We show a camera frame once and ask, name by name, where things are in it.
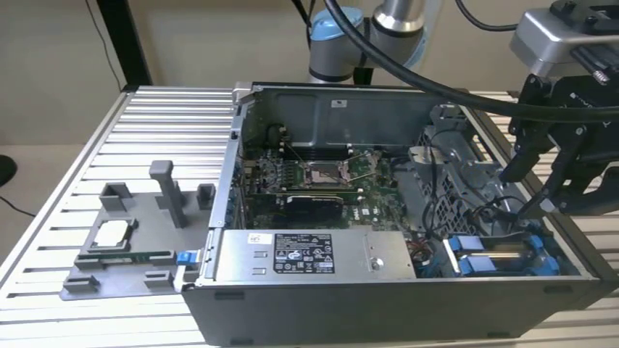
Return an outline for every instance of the black cable hose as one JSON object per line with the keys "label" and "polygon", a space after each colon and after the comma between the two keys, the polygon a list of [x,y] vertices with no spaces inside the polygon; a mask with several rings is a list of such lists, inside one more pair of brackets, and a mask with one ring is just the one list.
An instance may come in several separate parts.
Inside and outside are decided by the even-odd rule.
{"label": "black cable hose", "polygon": [[7,205],[11,207],[11,209],[14,209],[16,212],[20,212],[22,214],[28,215],[32,218],[36,217],[36,215],[32,212],[27,212],[26,210],[22,210],[19,207],[16,207],[16,205],[7,198],[4,198],[3,196],[0,196],[0,201],[7,203]]}
{"label": "black cable hose", "polygon": [[491,31],[494,33],[503,33],[506,31],[514,31],[519,26],[518,24],[489,25],[481,22],[475,18],[474,14],[470,12],[470,10],[465,6],[463,0],[455,0],[455,5],[458,6],[461,12],[463,13],[465,18],[471,22],[471,24],[485,31]]}
{"label": "black cable hose", "polygon": [[296,7],[298,9],[298,12],[299,12],[299,15],[300,15],[300,18],[303,19],[303,23],[306,23],[306,25],[310,25],[310,16],[308,16],[308,13],[306,12],[306,8],[303,6],[303,2],[300,2],[300,0],[292,0],[292,4],[294,6]]}
{"label": "black cable hose", "polygon": [[550,123],[599,123],[619,120],[619,107],[598,108],[561,108],[538,107],[526,104],[514,104],[507,101],[485,98],[474,94],[458,91],[454,88],[434,82],[406,69],[380,49],[366,39],[347,19],[336,0],[324,0],[328,12],[350,37],[355,46],[366,53],[376,64],[394,76],[422,91],[446,98],[455,104],[471,107],[486,112]]}

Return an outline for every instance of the aluminum extrusion table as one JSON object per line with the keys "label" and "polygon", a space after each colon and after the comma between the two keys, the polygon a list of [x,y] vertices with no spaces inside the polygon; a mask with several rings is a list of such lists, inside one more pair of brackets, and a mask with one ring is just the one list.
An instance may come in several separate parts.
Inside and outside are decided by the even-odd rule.
{"label": "aluminum extrusion table", "polygon": [[[515,102],[506,92],[477,93]],[[150,163],[174,160],[183,190],[218,184],[232,109],[231,89],[142,87],[120,95],[0,267],[0,347],[207,347],[180,295],[63,302],[59,291],[104,183],[159,191]],[[509,118],[493,119],[514,141]],[[543,155],[535,168],[542,181],[553,159]],[[575,222],[619,271],[619,213]],[[519,339],[364,347],[619,347],[619,292],[587,310],[555,314]]]}

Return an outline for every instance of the black cable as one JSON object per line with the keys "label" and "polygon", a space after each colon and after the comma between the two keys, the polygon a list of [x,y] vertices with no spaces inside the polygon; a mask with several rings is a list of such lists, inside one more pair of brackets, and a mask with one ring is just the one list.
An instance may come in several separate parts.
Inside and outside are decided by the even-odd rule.
{"label": "black cable", "polygon": [[475,25],[479,29],[485,31],[491,31],[494,33],[503,33],[506,31],[514,31],[518,28],[518,24],[510,24],[510,25],[489,25],[483,22],[481,22],[474,14],[471,14],[470,10],[466,8],[463,0],[455,0],[455,5],[458,6],[461,12],[465,15],[465,18],[471,22],[473,25]]}
{"label": "black cable", "polygon": [[311,0],[308,10],[308,23],[306,24],[306,40],[308,41],[308,47],[311,47],[311,14],[314,13],[315,6],[316,0]]}
{"label": "black cable", "polygon": [[422,91],[440,96],[455,104],[523,120],[550,123],[599,123],[619,120],[619,107],[561,108],[514,104],[507,101],[499,101],[469,94],[438,82],[434,82],[408,70],[387,54],[384,54],[380,49],[376,48],[376,46],[366,39],[354,27],[338,5],[336,0],[324,1],[334,20],[342,27],[343,32],[350,37],[355,46],[358,46],[366,55],[375,61],[378,66],[386,69],[387,72],[396,76],[403,82],[418,87]]}
{"label": "black cable", "polygon": [[87,3],[90,18],[94,20],[96,33],[99,34],[99,37],[100,37],[100,42],[104,44],[107,65],[110,65],[110,70],[112,70],[112,75],[115,76],[118,90],[122,91],[123,88],[120,87],[120,80],[118,79],[116,70],[115,70],[115,67],[112,67],[112,61],[110,59],[110,52],[107,50],[107,43],[106,43],[106,39],[104,39],[104,34],[102,34],[102,32],[100,32],[99,25],[98,25],[98,20],[95,20],[94,10],[90,8],[90,2],[88,2],[88,0],[84,0],[84,2]]}
{"label": "black cable", "polygon": [[11,207],[11,209],[14,209],[15,211],[23,213],[24,215],[28,215],[30,217],[35,217],[36,215],[32,213],[32,212],[27,212],[26,210],[22,210],[20,208],[18,208],[7,198],[4,198],[3,196],[0,196],[0,200],[4,201],[4,203],[7,203],[7,205]]}
{"label": "black cable", "polygon": [[310,16],[308,16],[308,13],[306,12],[306,8],[303,6],[303,2],[300,2],[300,0],[291,0],[292,1],[292,5],[296,7],[298,9],[298,12],[299,12],[299,15],[300,15],[300,18],[303,19],[303,23],[306,23],[306,25],[310,25]]}

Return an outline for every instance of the power supply label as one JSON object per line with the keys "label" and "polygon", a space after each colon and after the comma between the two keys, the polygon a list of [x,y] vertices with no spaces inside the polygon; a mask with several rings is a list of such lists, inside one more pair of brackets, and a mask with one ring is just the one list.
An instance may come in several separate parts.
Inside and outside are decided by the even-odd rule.
{"label": "power supply label", "polygon": [[330,234],[278,233],[275,235],[274,255],[272,269],[278,273],[315,274],[336,272]]}

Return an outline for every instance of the wall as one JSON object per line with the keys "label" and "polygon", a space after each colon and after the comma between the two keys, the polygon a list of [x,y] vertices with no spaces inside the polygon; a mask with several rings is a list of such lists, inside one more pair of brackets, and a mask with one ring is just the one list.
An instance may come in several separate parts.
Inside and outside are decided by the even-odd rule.
{"label": "wall", "polygon": [[[378,3],[340,1],[366,14]],[[132,0],[131,5],[156,83],[230,87],[240,80],[306,80],[304,24],[288,0]],[[322,9],[318,0],[315,13]],[[399,81],[379,73],[375,83]]]}
{"label": "wall", "polygon": [[86,142],[118,86],[83,1],[0,1],[0,76],[0,144]]}
{"label": "wall", "polygon": [[[527,9],[551,5],[554,0],[466,0],[477,18],[493,25],[518,23]],[[518,90],[529,70],[510,51],[513,33],[489,33],[474,27],[447,0],[427,48],[422,75],[471,91]]]}
{"label": "wall", "polygon": [[[487,22],[506,23],[550,1],[466,2]],[[342,0],[367,14],[378,3]],[[230,87],[236,80],[307,78],[304,26],[288,0],[131,0],[131,6],[156,83]],[[453,0],[432,36],[423,75],[471,89],[519,88],[526,69],[509,50],[510,34],[469,25]],[[122,75],[115,57],[112,63]],[[86,142],[118,90],[83,1],[0,1],[0,76],[0,144]],[[399,81],[378,72],[375,83]]]}

